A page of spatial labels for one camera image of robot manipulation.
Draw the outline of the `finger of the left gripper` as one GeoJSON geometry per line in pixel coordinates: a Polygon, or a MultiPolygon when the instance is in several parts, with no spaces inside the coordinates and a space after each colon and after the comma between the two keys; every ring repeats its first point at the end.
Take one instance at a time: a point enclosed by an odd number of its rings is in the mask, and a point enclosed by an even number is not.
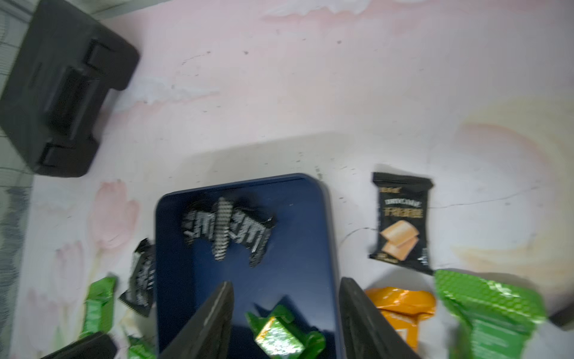
{"type": "Polygon", "coordinates": [[[115,342],[108,334],[97,332],[42,359],[114,359],[117,351],[115,342]]]}

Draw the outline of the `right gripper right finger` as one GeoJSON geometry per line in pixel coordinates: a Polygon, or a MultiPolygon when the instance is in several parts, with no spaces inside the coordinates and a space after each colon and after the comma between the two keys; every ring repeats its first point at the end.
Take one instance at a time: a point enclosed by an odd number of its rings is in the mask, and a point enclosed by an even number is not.
{"type": "Polygon", "coordinates": [[[341,279],[339,312],[346,358],[419,359],[352,278],[341,279]]]}

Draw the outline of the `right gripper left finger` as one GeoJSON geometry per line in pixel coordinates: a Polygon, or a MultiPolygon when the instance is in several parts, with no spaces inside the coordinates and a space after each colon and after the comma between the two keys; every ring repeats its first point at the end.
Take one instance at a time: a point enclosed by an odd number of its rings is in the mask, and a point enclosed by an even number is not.
{"type": "Polygon", "coordinates": [[[163,349],[160,358],[226,358],[232,332],[234,289],[222,282],[163,349]]]}

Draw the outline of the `green cookie packet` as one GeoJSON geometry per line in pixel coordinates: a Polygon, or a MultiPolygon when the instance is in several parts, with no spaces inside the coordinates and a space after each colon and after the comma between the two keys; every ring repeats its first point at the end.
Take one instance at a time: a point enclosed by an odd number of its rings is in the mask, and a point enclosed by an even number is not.
{"type": "Polygon", "coordinates": [[[302,331],[284,305],[277,305],[267,317],[247,312],[245,318],[255,343],[269,358],[318,358],[327,347],[323,333],[302,331]]]}
{"type": "Polygon", "coordinates": [[[128,359],[157,359],[155,349],[143,338],[128,336],[128,359]]]}
{"type": "Polygon", "coordinates": [[[436,294],[459,321],[450,358],[521,358],[547,320],[534,290],[444,269],[434,280],[436,294]]]}
{"type": "Polygon", "coordinates": [[[115,276],[93,282],[85,299],[85,315],[79,339],[112,329],[115,309],[115,276]]]}

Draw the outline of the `black wafer cookie packet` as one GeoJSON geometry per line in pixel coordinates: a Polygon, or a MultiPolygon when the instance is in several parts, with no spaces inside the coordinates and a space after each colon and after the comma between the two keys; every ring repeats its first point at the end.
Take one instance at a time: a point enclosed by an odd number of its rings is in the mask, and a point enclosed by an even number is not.
{"type": "Polygon", "coordinates": [[[372,260],[433,275],[428,249],[431,179],[375,172],[378,187],[378,243],[372,260]]]}

